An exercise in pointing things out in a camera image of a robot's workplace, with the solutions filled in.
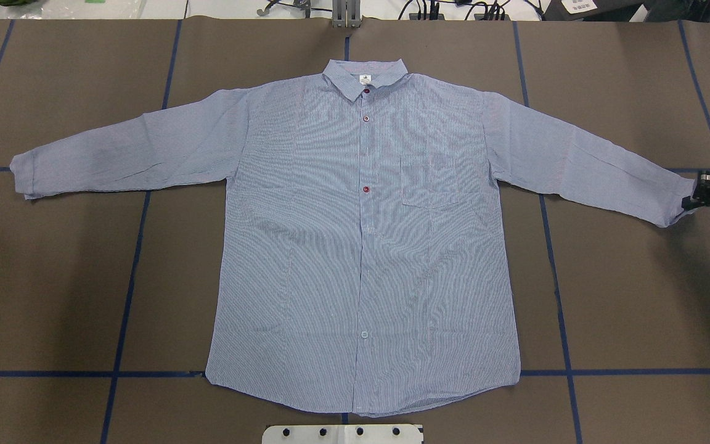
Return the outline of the blue striped button shirt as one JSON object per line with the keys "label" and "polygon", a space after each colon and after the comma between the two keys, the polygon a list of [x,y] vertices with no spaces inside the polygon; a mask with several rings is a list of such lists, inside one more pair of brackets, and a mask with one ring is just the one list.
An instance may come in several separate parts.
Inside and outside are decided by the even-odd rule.
{"label": "blue striped button shirt", "polygon": [[219,90],[9,169],[29,200],[224,181],[206,379],[371,417],[519,382],[500,182],[660,228],[694,191],[609,140],[401,60]]}

